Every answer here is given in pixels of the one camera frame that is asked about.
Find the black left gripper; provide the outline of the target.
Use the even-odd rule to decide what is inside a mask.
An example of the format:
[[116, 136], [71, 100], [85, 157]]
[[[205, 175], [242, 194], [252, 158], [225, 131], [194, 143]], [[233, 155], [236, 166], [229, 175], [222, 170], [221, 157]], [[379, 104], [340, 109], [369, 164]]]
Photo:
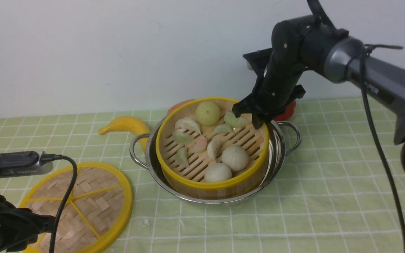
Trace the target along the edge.
[[54, 229], [55, 217], [16, 208], [0, 195], [0, 252], [23, 251], [44, 233]]

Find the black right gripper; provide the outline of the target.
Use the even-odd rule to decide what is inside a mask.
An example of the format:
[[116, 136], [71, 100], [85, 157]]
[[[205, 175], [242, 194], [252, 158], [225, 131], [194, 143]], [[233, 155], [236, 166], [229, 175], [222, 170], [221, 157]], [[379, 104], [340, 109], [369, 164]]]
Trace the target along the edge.
[[297, 82], [305, 70], [301, 63], [286, 63], [272, 54], [252, 93], [233, 104], [232, 113], [235, 117], [252, 114], [253, 127], [260, 129], [282, 114], [287, 105], [304, 96], [305, 91], [297, 88]]

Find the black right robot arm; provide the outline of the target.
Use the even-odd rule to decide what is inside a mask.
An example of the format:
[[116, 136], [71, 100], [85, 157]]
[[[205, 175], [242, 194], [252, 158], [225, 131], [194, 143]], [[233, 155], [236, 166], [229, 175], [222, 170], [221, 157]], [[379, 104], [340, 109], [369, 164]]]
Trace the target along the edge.
[[400, 160], [405, 172], [405, 69], [370, 56], [374, 48], [385, 45], [366, 45], [313, 15], [276, 24], [271, 44], [268, 64], [252, 93], [232, 107], [236, 117], [250, 113], [254, 127], [260, 128], [282, 114], [305, 95], [298, 81], [306, 70], [332, 83], [351, 82], [396, 115], [393, 142], [403, 144]]

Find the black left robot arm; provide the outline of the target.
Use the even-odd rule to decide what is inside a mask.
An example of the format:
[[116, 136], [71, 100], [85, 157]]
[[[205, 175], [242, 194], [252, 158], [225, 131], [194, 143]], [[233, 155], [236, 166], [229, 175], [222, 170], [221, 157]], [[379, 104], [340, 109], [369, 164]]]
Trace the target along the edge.
[[16, 208], [0, 195], [0, 253], [25, 250], [39, 235], [53, 231], [55, 219], [29, 208]]

